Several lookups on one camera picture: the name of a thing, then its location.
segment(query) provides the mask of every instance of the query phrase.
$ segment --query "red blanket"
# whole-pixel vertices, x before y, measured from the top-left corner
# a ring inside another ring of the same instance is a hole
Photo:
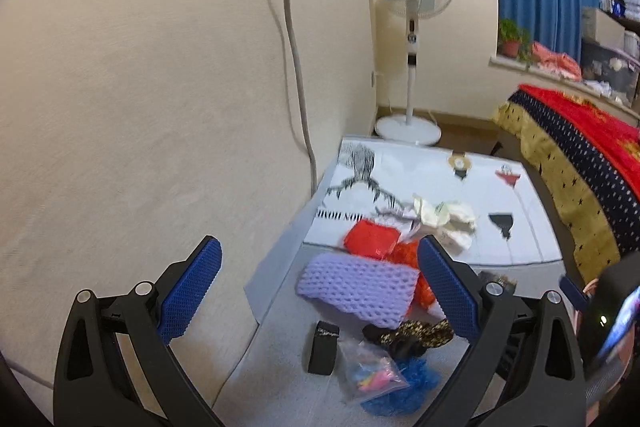
[[[521,84],[520,89],[573,124],[618,170],[640,198],[638,129],[618,120],[580,96]]]

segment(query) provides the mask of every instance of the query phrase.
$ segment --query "blue gripper pad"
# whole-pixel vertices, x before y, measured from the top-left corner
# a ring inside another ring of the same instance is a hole
[[[442,249],[436,238],[427,236],[418,245],[418,266],[455,334],[473,344],[480,335],[478,302],[444,259],[444,255],[452,263],[449,254]]]
[[[212,238],[162,302],[158,333],[165,345],[183,336],[205,293],[222,266],[222,247]]]

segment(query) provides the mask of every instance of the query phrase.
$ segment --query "bed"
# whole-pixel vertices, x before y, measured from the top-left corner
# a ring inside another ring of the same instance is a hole
[[[548,188],[584,281],[640,248],[638,129],[585,98],[527,84],[494,121]]]

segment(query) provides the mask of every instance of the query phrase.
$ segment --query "clear plastic bag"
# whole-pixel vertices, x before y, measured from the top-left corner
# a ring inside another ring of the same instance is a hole
[[[349,339],[340,341],[338,347],[347,402],[362,403],[409,387],[396,363],[381,347]]]

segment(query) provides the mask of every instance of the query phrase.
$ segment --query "baseboard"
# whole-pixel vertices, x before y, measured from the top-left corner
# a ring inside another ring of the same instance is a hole
[[[389,107],[388,105],[386,107],[383,105],[378,106],[378,118],[381,118],[382,116],[389,116],[392,113],[402,114],[404,113],[404,107]],[[431,111],[431,113],[438,123],[444,125],[456,125],[495,133],[498,132],[498,126],[491,120],[484,120],[482,118],[475,118],[472,116],[463,116],[461,114],[452,114],[449,112]],[[429,111],[423,109],[415,109],[414,115],[431,120]]]

